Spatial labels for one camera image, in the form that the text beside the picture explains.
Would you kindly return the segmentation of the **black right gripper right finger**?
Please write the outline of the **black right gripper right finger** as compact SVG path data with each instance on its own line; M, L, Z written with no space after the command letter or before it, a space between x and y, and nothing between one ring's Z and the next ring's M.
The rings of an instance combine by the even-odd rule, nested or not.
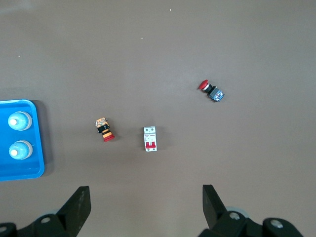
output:
M203 213L208 228L200 237L301 237L290 222L280 218L266 218L257 224L238 211L228 211L213 185L203 185Z

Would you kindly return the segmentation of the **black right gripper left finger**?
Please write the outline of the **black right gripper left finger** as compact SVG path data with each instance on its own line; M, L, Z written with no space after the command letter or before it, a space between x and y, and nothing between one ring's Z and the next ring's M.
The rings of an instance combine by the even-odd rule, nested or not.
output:
M46 214L17 229L12 222L0 224L2 237L76 237L91 213L90 189L80 186L55 214Z

